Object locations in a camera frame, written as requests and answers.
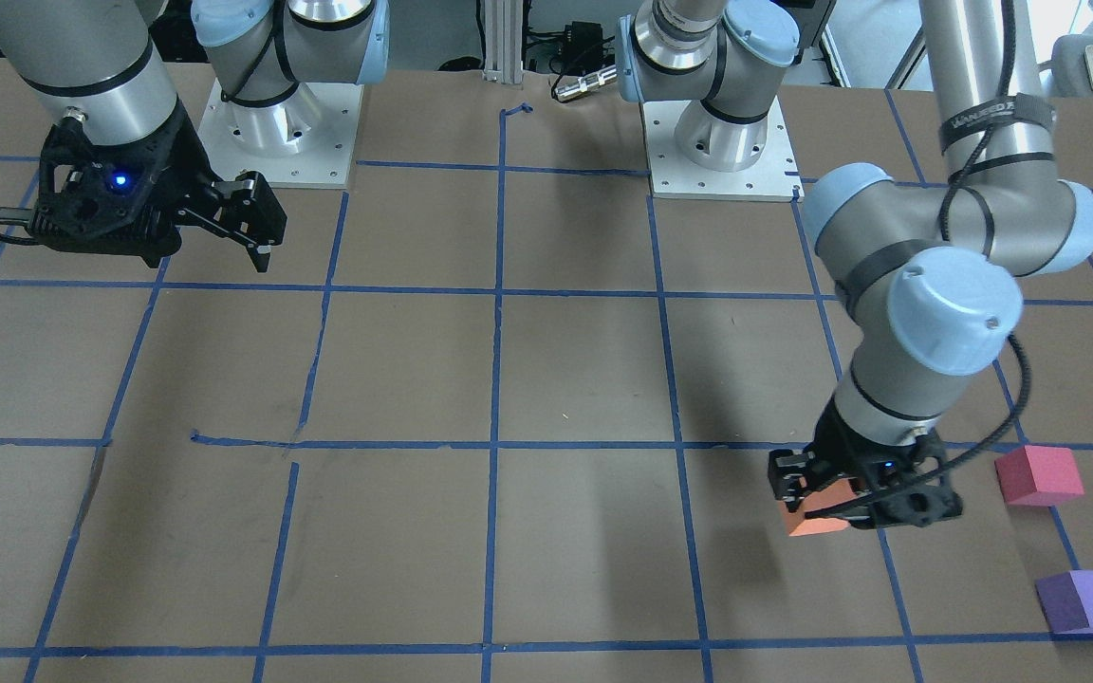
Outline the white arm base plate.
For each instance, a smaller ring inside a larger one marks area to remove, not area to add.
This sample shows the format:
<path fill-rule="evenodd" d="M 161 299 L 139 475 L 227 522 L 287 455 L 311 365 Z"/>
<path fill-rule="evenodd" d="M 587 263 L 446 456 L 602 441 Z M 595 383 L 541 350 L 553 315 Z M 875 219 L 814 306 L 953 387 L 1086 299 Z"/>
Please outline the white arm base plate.
<path fill-rule="evenodd" d="M 748 125 L 716 120 L 700 102 L 646 102 L 640 114 L 656 197 L 767 202 L 804 198 L 778 101 L 764 120 Z"/>
<path fill-rule="evenodd" d="M 244 107 L 213 84 L 196 132 L 213 170 L 233 180 L 259 172 L 273 189 L 345 189 L 365 87 L 299 83 L 287 101 Z"/>

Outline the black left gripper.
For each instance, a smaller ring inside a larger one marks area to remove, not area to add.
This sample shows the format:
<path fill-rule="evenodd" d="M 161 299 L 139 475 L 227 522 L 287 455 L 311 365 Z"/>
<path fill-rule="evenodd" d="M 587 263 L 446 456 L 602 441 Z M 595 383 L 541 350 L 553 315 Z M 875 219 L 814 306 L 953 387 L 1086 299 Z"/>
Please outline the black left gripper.
<path fill-rule="evenodd" d="M 936 432 L 919 435 L 914 445 L 877 444 L 856 433 L 831 399 L 816 420 L 814 441 L 807 451 L 769 451 L 768 480 L 773 498 L 799 503 L 837 481 L 850 481 L 859 501 L 824 503 L 808 519 L 833 518 L 860 530 L 914 525 L 926 527 L 962 515 L 963 501 L 942 472 L 920 474 L 928 459 L 944 466 L 947 449 Z"/>

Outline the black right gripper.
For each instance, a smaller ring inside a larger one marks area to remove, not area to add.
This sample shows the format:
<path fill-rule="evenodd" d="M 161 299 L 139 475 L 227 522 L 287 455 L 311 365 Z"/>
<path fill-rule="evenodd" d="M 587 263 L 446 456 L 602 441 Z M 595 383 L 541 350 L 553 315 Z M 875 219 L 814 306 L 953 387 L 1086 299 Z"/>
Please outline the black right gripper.
<path fill-rule="evenodd" d="M 89 116 L 66 108 L 42 150 L 36 204 L 0 207 L 0 242 L 63 252 L 138 256 L 149 268 L 181 247 L 183 226 L 242 246 L 259 273 L 285 242 L 287 214 L 268 179 L 216 180 L 181 102 L 151 134 L 94 144 Z"/>

